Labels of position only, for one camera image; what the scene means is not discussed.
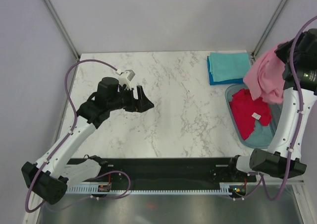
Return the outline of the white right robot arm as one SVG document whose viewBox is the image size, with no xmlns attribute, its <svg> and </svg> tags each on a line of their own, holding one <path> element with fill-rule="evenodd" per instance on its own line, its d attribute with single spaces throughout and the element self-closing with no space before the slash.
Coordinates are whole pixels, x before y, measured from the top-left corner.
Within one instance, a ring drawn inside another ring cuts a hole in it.
<svg viewBox="0 0 317 224">
<path fill-rule="evenodd" d="M 281 179 L 306 171 L 300 159 L 307 120 L 317 101 L 317 30 L 309 29 L 279 45 L 275 54 L 285 63 L 283 104 L 275 135 L 267 150 L 254 149 L 250 156 L 231 159 L 226 173 L 232 181 L 256 171 Z"/>
</svg>

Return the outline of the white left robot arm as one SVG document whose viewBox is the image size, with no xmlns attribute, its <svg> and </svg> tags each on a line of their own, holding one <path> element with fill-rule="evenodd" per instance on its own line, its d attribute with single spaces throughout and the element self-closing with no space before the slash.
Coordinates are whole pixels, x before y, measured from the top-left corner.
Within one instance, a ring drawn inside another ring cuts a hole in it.
<svg viewBox="0 0 317 224">
<path fill-rule="evenodd" d="M 98 157 L 89 158 L 80 165 L 68 167 L 67 163 L 82 143 L 93 134 L 115 110 L 146 112 L 154 104 L 138 85 L 137 98 L 127 82 L 113 77 L 104 77 L 93 92 L 76 111 L 74 124 L 35 163 L 26 162 L 22 175 L 30 192 L 34 192 L 47 203 L 56 204 L 67 189 L 94 177 L 98 181 L 107 179 L 109 170 L 101 165 Z"/>
</svg>

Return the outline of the pink t shirt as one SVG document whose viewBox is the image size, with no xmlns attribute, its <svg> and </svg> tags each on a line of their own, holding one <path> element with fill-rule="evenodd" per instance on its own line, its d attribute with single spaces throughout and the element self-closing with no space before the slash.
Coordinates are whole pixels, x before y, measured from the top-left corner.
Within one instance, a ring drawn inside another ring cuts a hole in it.
<svg viewBox="0 0 317 224">
<path fill-rule="evenodd" d="M 259 98 L 268 104 L 283 102 L 285 63 L 275 54 L 277 46 L 261 55 L 243 78 L 252 99 Z"/>
</svg>

